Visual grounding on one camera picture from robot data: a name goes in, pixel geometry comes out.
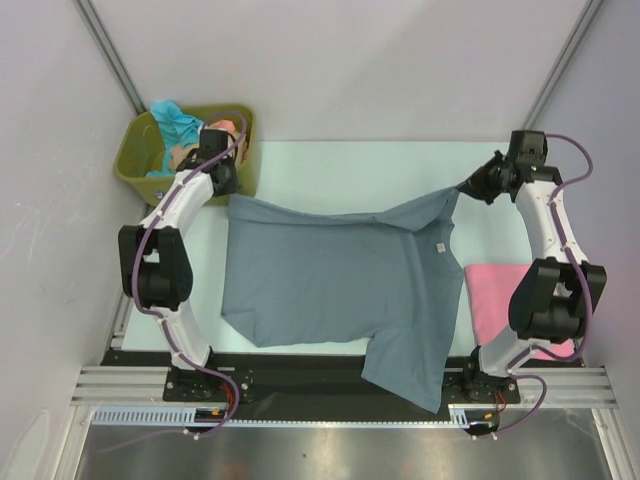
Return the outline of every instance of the pink cloth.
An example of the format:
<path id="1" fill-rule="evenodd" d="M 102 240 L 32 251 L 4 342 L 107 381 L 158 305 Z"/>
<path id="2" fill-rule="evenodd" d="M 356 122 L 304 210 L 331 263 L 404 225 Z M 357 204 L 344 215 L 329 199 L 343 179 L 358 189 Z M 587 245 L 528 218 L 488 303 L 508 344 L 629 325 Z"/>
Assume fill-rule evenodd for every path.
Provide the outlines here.
<path id="1" fill-rule="evenodd" d="M 471 303 L 471 322 L 478 345 L 491 342 L 509 323 L 509 302 L 528 265 L 469 265 L 464 269 Z M 573 342 L 552 345 L 551 351 L 569 356 Z M 536 358 L 551 360 L 538 353 Z"/>

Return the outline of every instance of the laundry basket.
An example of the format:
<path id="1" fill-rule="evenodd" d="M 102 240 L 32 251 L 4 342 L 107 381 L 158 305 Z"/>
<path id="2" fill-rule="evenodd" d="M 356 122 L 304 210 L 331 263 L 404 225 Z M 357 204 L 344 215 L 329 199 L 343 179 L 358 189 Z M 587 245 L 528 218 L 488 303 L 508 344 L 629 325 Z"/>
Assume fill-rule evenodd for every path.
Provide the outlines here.
<path id="1" fill-rule="evenodd" d="M 247 156 L 238 166 L 243 195 L 254 196 L 257 188 L 259 161 L 253 158 L 256 152 L 255 115 L 253 111 L 244 105 L 205 105 L 185 107 L 185 114 L 193 115 L 203 121 L 218 112 L 233 110 L 241 113 L 247 119 Z M 240 131 L 241 122 L 233 115 L 221 116 L 216 120 L 231 120 L 236 129 Z M 164 142 L 160 135 L 160 129 L 150 112 L 137 116 L 127 129 L 127 133 L 120 145 L 120 151 L 116 157 L 114 169 L 116 175 L 131 185 L 142 196 L 145 202 L 156 206 L 167 193 L 173 183 L 173 176 L 146 177 L 148 172 L 162 169 L 162 157 L 164 156 Z M 213 198 L 210 203 L 226 204 L 229 197 Z"/>

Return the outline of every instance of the blue cloth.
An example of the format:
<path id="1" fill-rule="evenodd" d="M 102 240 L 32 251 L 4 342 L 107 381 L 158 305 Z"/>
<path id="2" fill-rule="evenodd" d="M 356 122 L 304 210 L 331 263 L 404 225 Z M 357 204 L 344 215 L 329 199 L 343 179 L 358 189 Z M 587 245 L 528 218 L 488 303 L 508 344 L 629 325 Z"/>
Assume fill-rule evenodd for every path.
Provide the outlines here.
<path id="1" fill-rule="evenodd" d="M 457 199 L 323 216 L 232 195 L 222 315 L 259 347 L 369 337 L 362 377 L 437 412 L 462 289 Z"/>
<path id="2" fill-rule="evenodd" d="M 188 147 L 200 141 L 199 129 L 204 123 L 193 115 L 185 115 L 175 103 L 170 101 L 153 102 L 151 104 L 151 115 L 156 119 L 160 128 L 160 135 L 164 142 L 164 157 L 162 157 L 162 170 L 159 172 L 149 172 L 147 177 L 166 177 L 173 175 L 169 170 L 171 160 L 170 150 L 175 145 Z"/>

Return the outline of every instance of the metallic floor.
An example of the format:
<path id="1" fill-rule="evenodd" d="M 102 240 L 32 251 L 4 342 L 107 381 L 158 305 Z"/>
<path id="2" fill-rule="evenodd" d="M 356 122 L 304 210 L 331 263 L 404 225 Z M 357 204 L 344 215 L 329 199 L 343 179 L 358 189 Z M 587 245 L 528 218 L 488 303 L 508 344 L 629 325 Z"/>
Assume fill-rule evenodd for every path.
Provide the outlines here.
<path id="1" fill-rule="evenodd" d="M 99 453 L 152 431 L 92 427 L 76 479 L 611 478 L 588 410 L 539 412 L 497 442 L 460 430 L 225 427 L 198 442 L 170 434 Z"/>

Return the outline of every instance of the red cloth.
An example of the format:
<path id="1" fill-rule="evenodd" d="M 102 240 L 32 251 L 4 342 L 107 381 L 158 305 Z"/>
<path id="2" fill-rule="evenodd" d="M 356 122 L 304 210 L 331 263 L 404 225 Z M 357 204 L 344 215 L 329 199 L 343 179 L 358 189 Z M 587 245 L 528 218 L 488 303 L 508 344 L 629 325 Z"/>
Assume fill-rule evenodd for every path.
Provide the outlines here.
<path id="1" fill-rule="evenodd" d="M 464 269 L 471 303 L 471 322 L 478 345 L 491 342 L 509 324 L 509 302 L 529 265 L 469 265 Z M 553 353 L 569 356 L 571 340 L 552 345 Z M 535 358 L 552 360 L 539 352 Z"/>

